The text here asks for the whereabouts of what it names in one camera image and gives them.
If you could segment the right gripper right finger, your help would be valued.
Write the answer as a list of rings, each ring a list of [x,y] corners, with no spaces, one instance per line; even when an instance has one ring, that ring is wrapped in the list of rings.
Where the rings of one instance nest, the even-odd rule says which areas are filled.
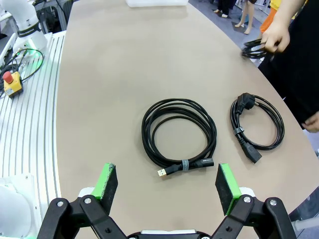
[[[242,193],[227,163],[218,165],[215,186],[225,218],[212,239],[235,239],[243,227],[252,227],[260,239],[292,238],[292,224],[281,199],[261,202]]]

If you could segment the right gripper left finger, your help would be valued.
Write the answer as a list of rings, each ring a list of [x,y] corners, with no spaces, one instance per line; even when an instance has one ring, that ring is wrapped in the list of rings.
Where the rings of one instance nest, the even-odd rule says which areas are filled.
[[[65,198],[51,201],[37,238],[74,239],[81,228],[90,227],[99,239],[125,239],[109,216],[117,186],[116,167],[106,163],[91,193],[73,202]]]

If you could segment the person's left hand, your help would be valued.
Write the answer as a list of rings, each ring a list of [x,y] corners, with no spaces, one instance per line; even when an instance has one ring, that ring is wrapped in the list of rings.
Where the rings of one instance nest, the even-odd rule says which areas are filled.
[[[308,118],[304,122],[303,126],[308,132],[317,133],[319,131],[319,113],[317,112]]]

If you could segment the person's right hand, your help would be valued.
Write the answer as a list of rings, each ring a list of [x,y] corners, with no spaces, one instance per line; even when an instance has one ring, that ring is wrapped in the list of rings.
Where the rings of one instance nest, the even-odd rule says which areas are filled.
[[[283,52],[290,43],[289,22],[274,19],[262,34],[261,43],[269,52]]]

